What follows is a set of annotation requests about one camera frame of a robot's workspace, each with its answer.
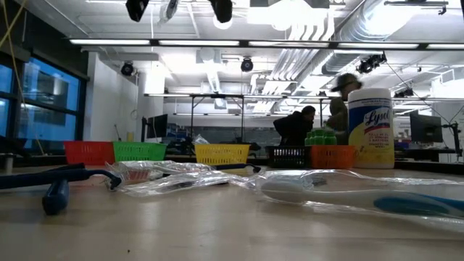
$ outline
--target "black basket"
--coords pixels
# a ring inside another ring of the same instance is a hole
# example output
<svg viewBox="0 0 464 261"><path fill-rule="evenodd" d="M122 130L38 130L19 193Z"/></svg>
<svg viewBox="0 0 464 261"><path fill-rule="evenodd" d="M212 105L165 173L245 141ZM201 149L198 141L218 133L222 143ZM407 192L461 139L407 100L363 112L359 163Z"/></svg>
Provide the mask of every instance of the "black basket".
<svg viewBox="0 0 464 261"><path fill-rule="evenodd" d="M267 146L268 166L274 168L310 167L310 146Z"/></svg>

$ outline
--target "wooden table surface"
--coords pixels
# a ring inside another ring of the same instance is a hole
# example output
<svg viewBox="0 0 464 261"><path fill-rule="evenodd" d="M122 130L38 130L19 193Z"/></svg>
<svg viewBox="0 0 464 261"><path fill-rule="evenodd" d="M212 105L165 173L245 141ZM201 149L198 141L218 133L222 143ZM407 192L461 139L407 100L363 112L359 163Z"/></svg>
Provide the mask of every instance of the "wooden table surface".
<svg viewBox="0 0 464 261"><path fill-rule="evenodd" d="M404 170L357 171L464 180ZM67 210L53 217L41 207L45 190L0 191L1 260L380 261L464 255L464 233L387 217L314 213L259 200L231 185L149 198L73 186Z"/></svg>

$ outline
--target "person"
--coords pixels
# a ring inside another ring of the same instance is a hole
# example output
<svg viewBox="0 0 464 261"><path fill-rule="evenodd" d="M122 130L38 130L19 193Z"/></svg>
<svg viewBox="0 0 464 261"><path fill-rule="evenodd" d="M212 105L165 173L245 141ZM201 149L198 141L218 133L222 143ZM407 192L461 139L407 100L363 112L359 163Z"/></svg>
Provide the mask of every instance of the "person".
<svg viewBox="0 0 464 261"><path fill-rule="evenodd" d="M280 146L304 146L306 133L312 130L316 109L306 106L301 112L274 120L274 127L281 136Z"/></svg>
<svg viewBox="0 0 464 261"><path fill-rule="evenodd" d="M340 97L332 99L330 103L331 116L326 126L335 131L338 145L348 144L348 109L344 102L348 101L348 94L359 90L363 84L351 73L340 75L336 79L336 87L331 91L339 91Z"/></svg>

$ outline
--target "yellow basket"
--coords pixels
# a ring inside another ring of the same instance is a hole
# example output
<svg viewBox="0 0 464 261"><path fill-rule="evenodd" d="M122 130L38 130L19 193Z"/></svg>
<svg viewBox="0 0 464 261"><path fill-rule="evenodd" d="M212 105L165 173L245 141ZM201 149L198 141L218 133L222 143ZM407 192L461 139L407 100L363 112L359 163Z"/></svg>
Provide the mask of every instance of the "yellow basket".
<svg viewBox="0 0 464 261"><path fill-rule="evenodd" d="M196 144L196 161L206 165L247 163L249 145Z"/></svg>

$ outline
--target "window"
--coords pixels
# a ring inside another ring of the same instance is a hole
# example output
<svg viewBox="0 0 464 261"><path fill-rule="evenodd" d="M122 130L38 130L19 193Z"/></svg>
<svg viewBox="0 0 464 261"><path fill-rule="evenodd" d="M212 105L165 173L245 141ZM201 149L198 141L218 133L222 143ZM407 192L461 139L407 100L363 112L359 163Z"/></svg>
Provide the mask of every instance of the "window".
<svg viewBox="0 0 464 261"><path fill-rule="evenodd" d="M8 105L7 99L0 99L0 135L2 136L7 134Z"/></svg>
<svg viewBox="0 0 464 261"><path fill-rule="evenodd" d="M82 139L86 82L37 58L16 64L24 100L11 57L0 54L0 135L31 154L64 154L63 141Z"/></svg>
<svg viewBox="0 0 464 261"><path fill-rule="evenodd" d="M76 116L24 104L21 106L18 138L27 139L26 149L38 150L36 139L47 151L63 150L63 141L75 139Z"/></svg>
<svg viewBox="0 0 464 261"><path fill-rule="evenodd" d="M79 80L32 58L25 64L24 97L65 109L78 109Z"/></svg>
<svg viewBox="0 0 464 261"><path fill-rule="evenodd" d="M25 148L62 151L63 141L76 138L80 81L38 59L24 65L23 94L17 137Z"/></svg>
<svg viewBox="0 0 464 261"><path fill-rule="evenodd" d="M0 91L11 92L12 90L13 71L3 65L0 65Z"/></svg>

